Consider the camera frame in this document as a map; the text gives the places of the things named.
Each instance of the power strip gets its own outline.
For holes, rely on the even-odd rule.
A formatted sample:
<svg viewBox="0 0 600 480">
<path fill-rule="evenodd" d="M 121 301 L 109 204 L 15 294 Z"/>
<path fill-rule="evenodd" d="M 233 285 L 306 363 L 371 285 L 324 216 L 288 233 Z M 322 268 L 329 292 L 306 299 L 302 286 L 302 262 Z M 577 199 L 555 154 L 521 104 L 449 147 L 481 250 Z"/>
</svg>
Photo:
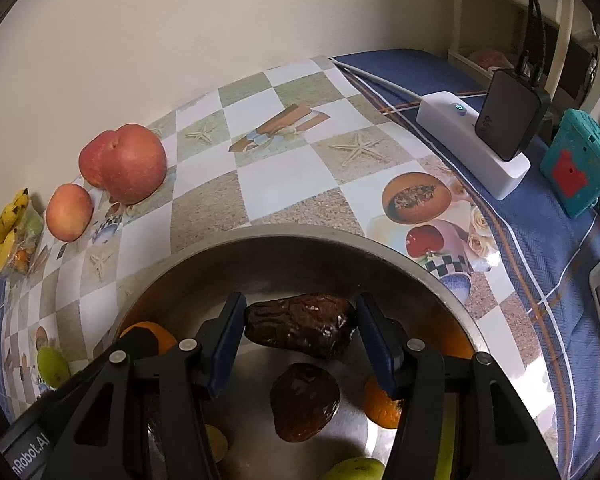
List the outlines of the power strip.
<svg viewBox="0 0 600 480">
<path fill-rule="evenodd" d="M 475 134 L 478 112 L 451 92 L 422 97 L 416 121 L 453 153 L 496 200 L 518 187 L 531 168 L 519 153 L 505 162 Z"/>
</svg>

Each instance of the metal screw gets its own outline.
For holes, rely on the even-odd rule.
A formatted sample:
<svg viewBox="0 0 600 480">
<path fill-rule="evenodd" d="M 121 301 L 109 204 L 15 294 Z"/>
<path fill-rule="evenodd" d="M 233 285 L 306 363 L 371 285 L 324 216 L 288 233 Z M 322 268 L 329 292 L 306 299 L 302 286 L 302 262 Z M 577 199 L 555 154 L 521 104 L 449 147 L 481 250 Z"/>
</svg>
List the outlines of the metal screw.
<svg viewBox="0 0 600 480">
<path fill-rule="evenodd" d="M 109 362 L 119 365 L 123 363 L 126 359 L 126 353 L 124 350 L 116 350 L 115 352 L 111 352 L 109 355 Z"/>
<path fill-rule="evenodd" d="M 178 348 L 183 352 L 191 352 L 196 346 L 198 346 L 198 342 L 192 338 L 183 339 L 178 343 Z"/>
<path fill-rule="evenodd" d="M 420 352 L 424 350 L 424 341 L 422 339 L 409 339 L 407 341 L 407 348 L 414 352 Z"/>
<path fill-rule="evenodd" d="M 493 363 L 493 357 L 491 357 L 490 354 L 487 354 L 487 352 L 478 352 L 475 355 L 475 360 L 478 361 L 481 365 L 485 366 L 489 366 L 491 363 Z"/>
</svg>

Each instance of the checkered tablecloth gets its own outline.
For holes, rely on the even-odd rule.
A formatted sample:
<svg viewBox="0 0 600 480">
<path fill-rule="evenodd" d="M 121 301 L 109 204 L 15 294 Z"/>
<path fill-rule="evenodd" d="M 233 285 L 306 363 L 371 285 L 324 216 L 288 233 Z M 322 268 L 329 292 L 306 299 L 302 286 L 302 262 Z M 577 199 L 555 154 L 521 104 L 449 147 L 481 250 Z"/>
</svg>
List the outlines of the checkered tablecloth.
<svg viewBox="0 0 600 480">
<path fill-rule="evenodd" d="M 328 118 L 306 130 L 282 130 L 275 142 L 256 146 L 254 130 L 291 105 Z M 536 334 L 506 270 L 492 266 L 493 258 L 485 265 L 480 254 L 497 249 L 488 226 L 476 223 L 475 203 L 427 146 L 376 110 L 327 58 L 249 76 L 149 127 L 168 158 L 160 188 L 124 208 L 77 179 L 95 204 L 91 224 L 69 244 L 46 230 L 29 276 L 8 286 L 0 360 L 11 415 L 46 388 L 36 370 L 36 346 L 55 346 L 72 370 L 83 368 L 146 277 L 210 233 L 251 224 L 318 224 L 409 256 L 405 240 L 413 226 L 387 218 L 382 191 L 394 177 L 414 172 L 432 174 L 451 190 L 452 203 L 430 224 L 446 247 L 456 247 L 452 256 L 430 254 L 418 262 L 439 279 L 443 266 L 444 278 L 453 278 L 443 283 L 457 287 L 452 290 L 532 415 L 546 418 L 551 406 L 555 410 Z M 230 151 L 247 134 L 256 139 L 253 149 Z M 545 397 L 539 399 L 538 391 Z M 551 430 L 550 421 L 538 423 Z"/>
</svg>

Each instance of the teal box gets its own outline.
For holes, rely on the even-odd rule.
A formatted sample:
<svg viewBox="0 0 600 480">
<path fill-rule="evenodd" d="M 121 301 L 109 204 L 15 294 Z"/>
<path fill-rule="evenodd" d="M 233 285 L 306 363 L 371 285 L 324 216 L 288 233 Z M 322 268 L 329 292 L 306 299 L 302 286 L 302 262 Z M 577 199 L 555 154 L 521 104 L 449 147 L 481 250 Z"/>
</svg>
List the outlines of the teal box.
<svg viewBox="0 0 600 480">
<path fill-rule="evenodd" d="M 540 171 L 569 218 L 593 206 L 600 196 L 599 124 L 586 112 L 567 110 Z"/>
</svg>

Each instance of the peach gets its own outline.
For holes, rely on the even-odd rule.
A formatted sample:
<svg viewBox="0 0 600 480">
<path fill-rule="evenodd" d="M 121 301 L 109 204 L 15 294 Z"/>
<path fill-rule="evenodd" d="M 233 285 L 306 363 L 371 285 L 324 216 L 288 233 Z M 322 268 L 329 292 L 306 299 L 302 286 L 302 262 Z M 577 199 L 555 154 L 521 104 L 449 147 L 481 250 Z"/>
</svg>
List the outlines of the peach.
<svg viewBox="0 0 600 480">
<path fill-rule="evenodd" d="M 87 144 L 78 156 L 78 168 L 84 179 L 92 186 L 102 188 L 100 173 L 102 153 L 111 147 L 117 138 L 113 130 L 106 130 Z"/>
<path fill-rule="evenodd" d="M 139 124 L 120 126 L 100 156 L 104 189 L 123 205 L 147 198 L 160 187 L 166 173 L 167 156 L 160 139 Z"/>
<path fill-rule="evenodd" d="M 77 184 L 62 184 L 46 208 L 46 226 L 63 242 L 73 242 L 84 232 L 93 214 L 89 193 Z"/>
</svg>

